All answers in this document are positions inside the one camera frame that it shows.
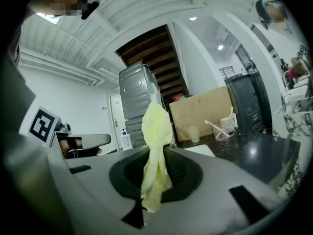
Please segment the person's left hand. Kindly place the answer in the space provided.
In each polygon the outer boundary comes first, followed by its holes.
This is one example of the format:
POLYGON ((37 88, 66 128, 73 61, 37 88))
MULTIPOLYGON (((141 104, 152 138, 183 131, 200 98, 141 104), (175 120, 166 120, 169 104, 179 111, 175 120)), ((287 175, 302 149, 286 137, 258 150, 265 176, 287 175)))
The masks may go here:
POLYGON ((75 148, 82 148, 82 141, 81 139, 61 139, 59 140, 59 146, 62 151, 62 154, 65 159, 72 158, 73 155, 70 153, 71 150, 75 148))

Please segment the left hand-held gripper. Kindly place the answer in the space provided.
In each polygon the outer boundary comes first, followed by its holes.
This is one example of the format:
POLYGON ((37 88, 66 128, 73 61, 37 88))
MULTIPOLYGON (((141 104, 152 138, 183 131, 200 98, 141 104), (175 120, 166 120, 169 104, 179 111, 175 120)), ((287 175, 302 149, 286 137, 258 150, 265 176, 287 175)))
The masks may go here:
POLYGON ((46 147, 52 146, 54 137, 59 144, 61 139, 81 139, 82 148, 70 151, 74 158, 92 157, 100 154, 101 146, 111 143, 109 134, 74 135, 70 124, 63 122, 60 117, 39 107, 28 129, 28 134, 39 139, 46 147))

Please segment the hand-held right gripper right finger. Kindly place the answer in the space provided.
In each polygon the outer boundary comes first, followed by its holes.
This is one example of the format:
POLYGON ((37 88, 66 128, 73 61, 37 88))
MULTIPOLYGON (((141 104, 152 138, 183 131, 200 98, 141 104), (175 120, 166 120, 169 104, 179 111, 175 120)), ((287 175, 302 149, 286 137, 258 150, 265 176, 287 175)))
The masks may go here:
POLYGON ((186 199, 161 205, 146 226, 148 235, 218 235, 238 232, 249 225, 230 193, 244 186, 267 210, 283 202, 265 183, 224 159, 170 148, 195 161, 203 171, 199 187, 186 199))

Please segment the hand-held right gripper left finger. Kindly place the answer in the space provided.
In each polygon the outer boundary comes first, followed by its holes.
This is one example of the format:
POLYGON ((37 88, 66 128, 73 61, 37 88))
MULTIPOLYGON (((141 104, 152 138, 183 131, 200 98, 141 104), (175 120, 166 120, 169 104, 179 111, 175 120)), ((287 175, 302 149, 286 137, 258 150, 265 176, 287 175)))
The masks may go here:
POLYGON ((144 231, 122 221, 135 205, 111 185, 110 168, 139 149, 65 160, 58 147, 50 148, 50 170, 76 235, 142 235, 144 231))

